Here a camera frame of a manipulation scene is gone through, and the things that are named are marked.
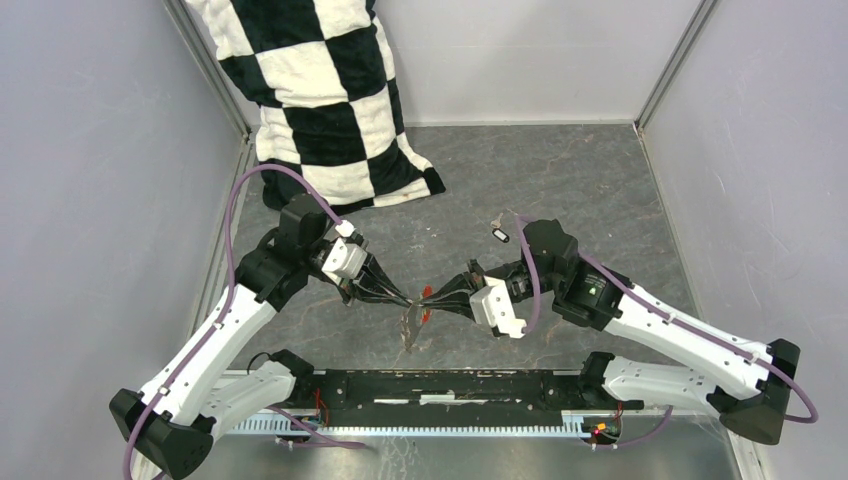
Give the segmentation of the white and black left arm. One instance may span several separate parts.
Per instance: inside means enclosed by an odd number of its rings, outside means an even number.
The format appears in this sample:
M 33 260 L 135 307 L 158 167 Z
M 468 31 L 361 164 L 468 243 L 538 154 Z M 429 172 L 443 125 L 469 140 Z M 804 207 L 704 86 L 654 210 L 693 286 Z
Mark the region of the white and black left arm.
M 274 354 L 219 394 L 235 356 L 310 279 L 335 287 L 345 304 L 411 305 L 347 221 L 335 222 L 309 194 L 283 207 L 277 227 L 244 255 L 213 311 L 178 354 L 137 391 L 120 389 L 110 413 L 132 453 L 157 467 L 154 478 L 184 479 L 227 430 L 269 405 L 306 405 L 311 367 Z

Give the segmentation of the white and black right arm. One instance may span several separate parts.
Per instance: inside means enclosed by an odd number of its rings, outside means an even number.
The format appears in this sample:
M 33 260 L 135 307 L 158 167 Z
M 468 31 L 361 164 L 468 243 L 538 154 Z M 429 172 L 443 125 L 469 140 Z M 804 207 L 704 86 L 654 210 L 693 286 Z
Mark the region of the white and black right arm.
M 642 402 L 694 410 L 726 429 L 763 444 L 780 441 L 788 405 L 800 390 L 794 380 L 797 345 L 748 340 L 680 311 L 628 277 L 583 253 L 556 220 L 517 219 L 521 256 L 466 272 L 424 297 L 425 309 L 467 317 L 498 337 L 532 332 L 542 297 L 564 321 L 649 347 L 668 358 L 647 364 L 608 353 L 592 354 L 577 382 L 591 408 L 610 401 Z

